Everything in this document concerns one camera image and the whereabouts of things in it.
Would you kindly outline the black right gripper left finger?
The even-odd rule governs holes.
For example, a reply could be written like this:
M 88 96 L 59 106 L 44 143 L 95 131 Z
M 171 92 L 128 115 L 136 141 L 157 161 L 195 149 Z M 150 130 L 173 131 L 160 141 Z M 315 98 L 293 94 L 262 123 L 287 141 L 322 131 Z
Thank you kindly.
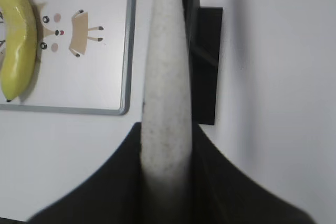
M 94 174 L 28 223 L 142 223 L 140 129 L 136 122 Z

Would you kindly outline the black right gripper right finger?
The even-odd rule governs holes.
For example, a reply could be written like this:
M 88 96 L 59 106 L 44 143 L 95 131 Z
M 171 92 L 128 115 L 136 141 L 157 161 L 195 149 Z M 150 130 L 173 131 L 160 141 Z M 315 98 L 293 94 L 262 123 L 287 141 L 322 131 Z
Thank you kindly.
M 192 140 L 193 223 L 314 223 L 240 171 L 197 123 Z

